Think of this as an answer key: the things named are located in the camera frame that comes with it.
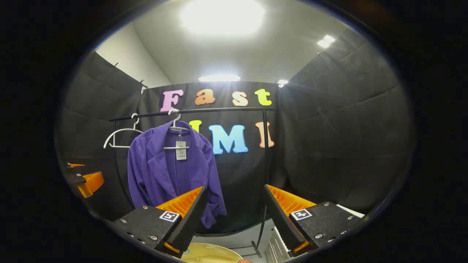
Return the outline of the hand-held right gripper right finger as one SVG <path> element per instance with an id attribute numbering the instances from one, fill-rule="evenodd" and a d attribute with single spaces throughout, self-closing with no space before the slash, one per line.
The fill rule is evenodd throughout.
<path id="1" fill-rule="evenodd" d="M 313 203 L 268 184 L 264 185 L 264 199 L 280 239 L 291 256 L 331 245 L 362 220 L 362 216 L 330 201 Z"/>

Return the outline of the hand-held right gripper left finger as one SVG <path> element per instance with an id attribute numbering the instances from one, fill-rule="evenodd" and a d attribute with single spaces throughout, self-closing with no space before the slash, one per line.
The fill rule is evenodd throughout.
<path id="1" fill-rule="evenodd" d="M 112 229 L 133 243 L 181 258 L 188 249 L 207 204 L 200 186 L 157 207 L 142 205 L 112 222 Z"/>

